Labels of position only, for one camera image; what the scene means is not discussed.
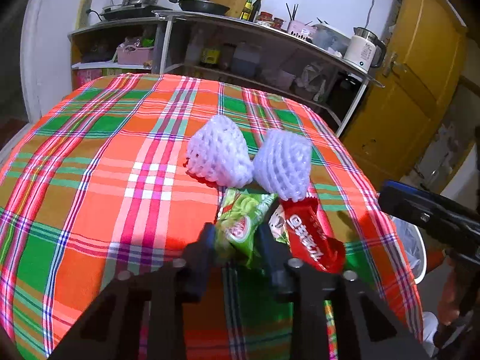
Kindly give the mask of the right hand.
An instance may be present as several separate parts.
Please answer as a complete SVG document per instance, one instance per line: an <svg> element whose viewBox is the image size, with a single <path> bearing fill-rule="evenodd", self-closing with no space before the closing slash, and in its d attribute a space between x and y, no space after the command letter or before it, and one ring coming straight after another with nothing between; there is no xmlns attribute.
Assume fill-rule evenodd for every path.
<svg viewBox="0 0 480 360"><path fill-rule="evenodd" d="M460 303L466 289L473 281L473 268L448 255L445 259L451 268L443 286L438 304L438 320L448 326L460 316Z"/></svg>

